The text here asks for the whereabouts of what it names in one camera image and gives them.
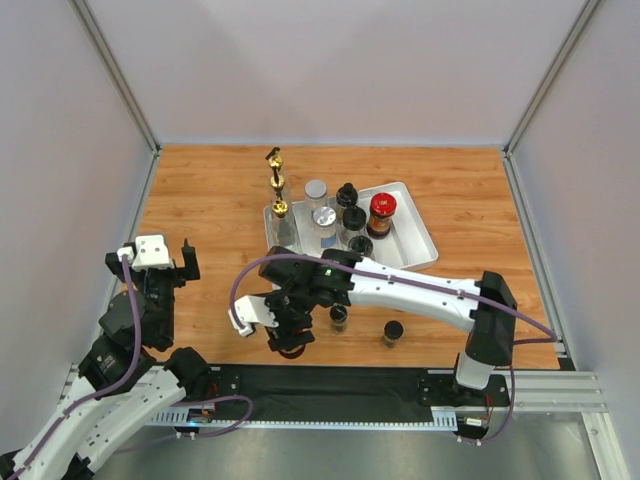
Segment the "red lid sauce jar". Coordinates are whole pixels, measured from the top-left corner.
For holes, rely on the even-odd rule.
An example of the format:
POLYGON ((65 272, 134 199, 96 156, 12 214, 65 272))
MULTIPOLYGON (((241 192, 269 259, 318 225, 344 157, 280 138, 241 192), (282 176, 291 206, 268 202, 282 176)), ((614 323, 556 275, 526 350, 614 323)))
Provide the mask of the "red lid sauce jar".
POLYGON ((304 354, 305 349, 306 349, 305 346, 299 346, 291 350, 279 350, 278 353, 280 356, 282 356, 285 359, 293 360, 301 357, 304 354))
POLYGON ((374 239, 385 238, 391 231, 397 209, 396 198, 387 192, 376 193, 370 200, 367 233, 374 239))

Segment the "clear glass oil bottle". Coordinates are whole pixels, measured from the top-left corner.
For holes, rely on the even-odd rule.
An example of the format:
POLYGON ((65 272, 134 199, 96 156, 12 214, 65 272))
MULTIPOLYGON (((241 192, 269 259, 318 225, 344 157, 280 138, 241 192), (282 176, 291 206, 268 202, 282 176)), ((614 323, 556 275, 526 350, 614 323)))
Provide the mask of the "clear glass oil bottle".
POLYGON ((278 199, 271 204, 270 219, 273 244, 294 253, 301 253, 302 247, 295 217, 285 200, 278 199))

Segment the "salt jar blue label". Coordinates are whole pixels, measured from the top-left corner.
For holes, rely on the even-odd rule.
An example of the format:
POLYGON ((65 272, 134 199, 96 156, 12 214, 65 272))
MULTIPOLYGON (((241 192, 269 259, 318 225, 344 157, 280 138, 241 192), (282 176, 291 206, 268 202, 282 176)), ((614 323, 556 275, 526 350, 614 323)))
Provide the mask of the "salt jar blue label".
POLYGON ((311 212, 328 205, 328 188, 324 181, 312 179, 304 187, 306 204, 311 212))

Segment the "black knob grinder bottle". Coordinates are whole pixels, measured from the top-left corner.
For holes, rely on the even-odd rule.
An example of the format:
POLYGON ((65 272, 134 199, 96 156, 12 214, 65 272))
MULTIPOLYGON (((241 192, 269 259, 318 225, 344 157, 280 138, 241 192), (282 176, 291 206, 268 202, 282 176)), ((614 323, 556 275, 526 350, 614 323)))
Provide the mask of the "black knob grinder bottle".
POLYGON ((367 224, 367 214, 359 206, 351 206, 344 210, 340 229, 340 240, 344 246, 356 236, 362 235, 367 224))

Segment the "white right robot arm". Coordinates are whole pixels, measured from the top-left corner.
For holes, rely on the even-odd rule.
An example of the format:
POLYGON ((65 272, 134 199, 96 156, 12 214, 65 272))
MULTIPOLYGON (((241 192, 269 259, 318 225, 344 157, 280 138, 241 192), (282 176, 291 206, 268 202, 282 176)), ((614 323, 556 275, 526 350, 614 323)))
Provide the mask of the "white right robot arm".
POLYGON ((394 269, 344 250, 313 257, 274 247, 258 274, 277 287, 265 297, 278 324, 269 331, 273 350, 312 342, 315 307, 360 305, 439 320, 467 333, 450 381, 461 404, 475 404, 494 370, 512 364, 517 302, 496 272, 478 280, 449 279, 394 269))

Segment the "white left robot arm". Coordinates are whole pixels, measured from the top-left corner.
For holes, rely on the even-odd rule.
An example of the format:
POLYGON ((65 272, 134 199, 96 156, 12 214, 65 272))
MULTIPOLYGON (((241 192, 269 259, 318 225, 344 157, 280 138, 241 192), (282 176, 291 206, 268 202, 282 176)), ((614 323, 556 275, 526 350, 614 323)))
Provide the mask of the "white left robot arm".
POLYGON ((176 265, 164 235, 142 235, 105 257, 125 291, 99 320, 101 335, 78 367, 57 410, 25 447, 1 457, 4 479, 90 479, 154 415, 216 391, 213 372, 191 347, 173 349, 175 291, 200 277, 196 250, 176 265), (172 354, 156 363, 152 350, 172 354))

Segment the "black cap spice bottle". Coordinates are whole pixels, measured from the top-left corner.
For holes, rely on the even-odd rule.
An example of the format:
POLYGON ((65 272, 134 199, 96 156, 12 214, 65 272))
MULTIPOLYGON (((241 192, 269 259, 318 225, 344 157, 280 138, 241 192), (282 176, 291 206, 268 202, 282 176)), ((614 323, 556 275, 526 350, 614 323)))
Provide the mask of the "black cap spice bottle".
POLYGON ((349 207, 353 207, 357 205, 358 202, 358 191, 355 186, 347 182, 343 186, 341 186, 335 196, 336 205, 340 209, 346 209, 349 207))

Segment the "glass oil bottle dark sauce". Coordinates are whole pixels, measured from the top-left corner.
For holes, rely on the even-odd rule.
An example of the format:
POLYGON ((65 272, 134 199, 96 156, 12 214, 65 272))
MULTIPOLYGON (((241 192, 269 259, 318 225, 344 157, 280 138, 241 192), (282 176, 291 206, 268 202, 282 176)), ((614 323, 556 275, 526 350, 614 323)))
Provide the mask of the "glass oil bottle dark sauce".
POLYGON ((291 204, 291 195, 286 176, 279 168, 273 168, 270 178, 270 187, 273 193, 273 201, 284 201, 291 204))

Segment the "salt jar silver lid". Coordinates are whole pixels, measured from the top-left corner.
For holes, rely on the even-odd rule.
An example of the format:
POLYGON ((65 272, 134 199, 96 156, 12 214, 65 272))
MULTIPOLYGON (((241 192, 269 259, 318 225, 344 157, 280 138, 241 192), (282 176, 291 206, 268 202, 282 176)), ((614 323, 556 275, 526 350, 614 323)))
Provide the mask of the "salt jar silver lid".
POLYGON ((332 248, 337 240, 337 213, 329 206, 315 209, 311 216, 317 249, 332 248))

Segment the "glass oil bottle brown sauce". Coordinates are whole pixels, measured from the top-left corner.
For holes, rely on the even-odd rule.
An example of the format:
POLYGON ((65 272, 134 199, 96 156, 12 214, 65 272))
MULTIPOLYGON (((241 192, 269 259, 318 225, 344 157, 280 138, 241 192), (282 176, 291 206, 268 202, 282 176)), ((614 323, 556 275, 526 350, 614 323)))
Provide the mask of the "glass oil bottle brown sauce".
POLYGON ((267 161, 274 174, 278 174, 283 166, 283 159, 280 156, 280 151, 280 147, 273 147, 271 151, 265 156, 265 160, 267 161))

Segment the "white powder jar black lid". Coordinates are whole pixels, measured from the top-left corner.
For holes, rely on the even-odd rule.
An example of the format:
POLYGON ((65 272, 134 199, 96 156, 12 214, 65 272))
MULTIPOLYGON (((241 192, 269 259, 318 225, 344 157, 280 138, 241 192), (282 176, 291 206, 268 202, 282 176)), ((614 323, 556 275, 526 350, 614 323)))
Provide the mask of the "white powder jar black lid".
POLYGON ((365 235, 357 235, 348 242, 348 250, 362 257, 374 259, 373 241, 365 235))

